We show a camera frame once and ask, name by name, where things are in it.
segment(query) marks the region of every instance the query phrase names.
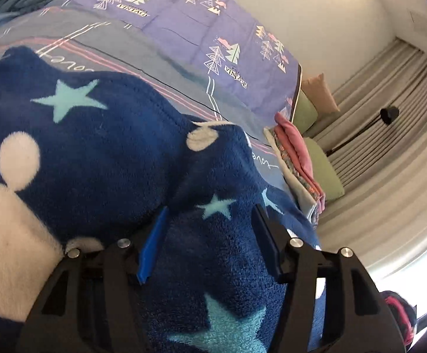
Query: black line on sheet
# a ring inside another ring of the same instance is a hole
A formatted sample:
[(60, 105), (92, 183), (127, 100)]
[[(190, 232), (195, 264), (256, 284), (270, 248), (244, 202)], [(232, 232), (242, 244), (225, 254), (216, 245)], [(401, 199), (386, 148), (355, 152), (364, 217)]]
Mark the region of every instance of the black line on sheet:
[[(208, 107), (207, 105), (205, 105), (204, 103), (199, 102), (199, 101), (195, 100), (194, 98), (189, 97), (188, 95), (186, 95), (186, 94), (182, 93), (182, 91), (180, 91), (180, 90), (176, 89), (175, 87), (173, 87), (173, 86), (171, 86), (171, 85), (169, 85), (169, 84), (167, 84), (167, 83), (165, 83), (165, 82), (161, 81), (160, 79), (157, 79), (155, 76), (152, 76), (151, 74), (148, 74), (148, 73), (147, 73), (147, 72), (145, 72), (143, 69), (137, 68), (136, 66), (132, 65), (132, 64), (131, 64), (131, 63), (129, 63), (129, 62), (124, 61), (124, 60), (121, 60), (120, 58), (117, 58), (117, 57), (115, 57), (115, 56), (113, 56), (113, 55), (111, 55), (111, 54), (109, 54), (109, 53), (106, 53), (105, 51), (102, 51), (102, 50), (100, 50), (100, 49), (97, 49), (97, 48), (95, 48), (95, 47), (93, 47), (93, 46), (89, 46), (89, 45), (87, 45), (87, 44), (83, 44), (82, 42), (79, 42), (79, 41), (74, 40), (74, 39), (73, 39), (72, 41), (74, 41), (74, 42), (78, 43), (78, 44), (79, 44), (79, 45), (81, 45), (81, 46), (84, 46), (84, 47), (87, 47), (87, 48), (89, 48), (89, 49), (92, 49), (92, 50), (98, 51), (98, 52), (100, 52), (100, 53), (102, 53), (102, 54), (105, 54), (106, 56), (109, 56), (109, 57), (113, 58), (114, 60), (120, 61), (121, 63), (123, 63), (123, 64), (125, 64), (125, 65), (127, 65), (127, 66), (130, 66), (131, 68), (134, 68), (134, 69), (136, 69), (136, 70), (141, 71), (143, 74), (145, 74), (145, 75), (147, 75), (147, 76), (151, 77), (151, 78), (152, 78), (152, 79), (154, 79), (155, 81), (158, 81), (160, 84), (163, 84), (163, 85), (165, 85), (165, 86), (168, 86), (168, 87), (170, 87), (171, 89), (173, 89), (173, 90), (177, 91), (179, 94), (182, 94), (183, 96), (185, 96), (185, 97), (189, 98), (190, 100), (192, 100), (192, 101), (194, 101), (194, 102), (197, 102), (199, 105), (202, 105), (203, 107), (207, 108), (208, 110), (213, 111), (213, 112), (216, 112), (217, 114), (220, 114), (220, 115), (223, 117), (223, 119), (224, 119), (224, 120), (228, 121), (228, 119), (227, 119), (227, 118), (225, 118), (225, 116), (224, 116), (223, 114), (219, 113), (217, 110), (214, 110), (214, 109), (212, 109), (212, 108)], [(252, 139), (255, 139), (255, 140), (257, 140), (258, 142), (261, 142), (261, 144), (263, 144), (264, 146), (270, 147), (268, 144), (265, 144), (265, 143), (264, 143), (264, 142), (262, 142), (260, 139), (257, 139), (256, 137), (254, 137), (254, 136), (252, 136), (252, 135), (250, 135), (250, 134), (248, 134), (248, 135), (249, 135)]]

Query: teal star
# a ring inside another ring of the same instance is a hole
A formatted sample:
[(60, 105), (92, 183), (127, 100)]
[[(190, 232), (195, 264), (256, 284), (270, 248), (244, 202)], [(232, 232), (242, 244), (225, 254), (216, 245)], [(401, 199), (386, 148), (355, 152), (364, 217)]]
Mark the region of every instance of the teal star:
[(197, 208), (203, 208), (203, 216), (202, 219), (205, 220), (216, 212), (222, 213), (228, 220), (231, 220), (230, 210), (228, 206), (234, 203), (236, 200), (234, 199), (225, 199), (218, 200), (217, 194), (213, 194), (212, 200), (208, 204), (204, 204), (202, 206), (196, 206)]
[(169, 336), (168, 340), (191, 345), (209, 353), (266, 353), (261, 340), (256, 337), (266, 308), (252, 316), (238, 320), (220, 303), (205, 294), (210, 330)]
[(86, 106), (107, 110), (106, 105), (87, 96), (98, 83), (99, 80), (95, 79), (86, 86), (73, 89), (62, 80), (58, 80), (55, 95), (31, 101), (41, 103), (42, 105), (53, 106), (53, 122), (55, 123), (60, 122), (73, 107)]
[(279, 207), (277, 207), (277, 205), (274, 202), (269, 200), (269, 198), (266, 195), (267, 191), (268, 191), (267, 188), (265, 188), (264, 191), (262, 191), (262, 199), (264, 200), (264, 205), (266, 207), (269, 206), (274, 208), (274, 210), (276, 210), (278, 213), (283, 215), (283, 212), (279, 209)]

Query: pillow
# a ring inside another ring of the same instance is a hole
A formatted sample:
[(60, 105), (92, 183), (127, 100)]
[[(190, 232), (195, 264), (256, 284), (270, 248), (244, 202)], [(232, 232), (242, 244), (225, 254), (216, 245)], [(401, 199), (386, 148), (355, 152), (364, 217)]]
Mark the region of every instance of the pillow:
[(335, 200), (344, 195), (341, 184), (333, 166), (318, 144), (310, 138), (304, 138), (313, 165), (313, 178), (325, 192), (326, 200)]
[(332, 114), (339, 111), (328, 85), (325, 74), (313, 77), (302, 82), (301, 89), (313, 103), (318, 114)]
[(318, 112), (306, 94), (300, 90), (297, 98), (297, 107), (293, 116), (293, 124), (303, 134), (307, 131), (318, 119)]

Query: beige curtain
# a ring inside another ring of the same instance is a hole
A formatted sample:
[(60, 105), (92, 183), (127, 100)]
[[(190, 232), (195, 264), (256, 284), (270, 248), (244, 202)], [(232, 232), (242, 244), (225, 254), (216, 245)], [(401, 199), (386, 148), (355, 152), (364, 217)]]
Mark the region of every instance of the beige curtain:
[(427, 250), (427, 55), (397, 40), (335, 94), (340, 114), (308, 135), (328, 150), (355, 134), (380, 108), (400, 116), (378, 123), (330, 156), (346, 195), (320, 217), (323, 247), (354, 249), (374, 279)]

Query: metal screw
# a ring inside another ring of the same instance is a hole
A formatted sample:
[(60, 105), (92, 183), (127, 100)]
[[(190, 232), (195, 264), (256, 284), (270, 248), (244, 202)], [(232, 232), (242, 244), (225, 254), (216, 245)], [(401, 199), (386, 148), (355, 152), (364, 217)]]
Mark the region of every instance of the metal screw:
[(127, 247), (130, 247), (131, 243), (132, 242), (130, 241), (130, 239), (120, 239), (117, 242), (117, 245), (119, 246), (119, 248), (127, 248)]
[(75, 258), (77, 258), (77, 257), (79, 256), (79, 253), (80, 253), (80, 251), (79, 251), (79, 249), (78, 249), (78, 248), (73, 248), (73, 249), (70, 249), (70, 250), (68, 251), (67, 256), (68, 256), (70, 259), (75, 259)]
[(344, 257), (351, 257), (353, 256), (354, 252), (350, 248), (344, 247), (341, 249), (341, 254)]
[(290, 245), (294, 248), (300, 248), (303, 247), (303, 240), (299, 238), (292, 238), (290, 239)]

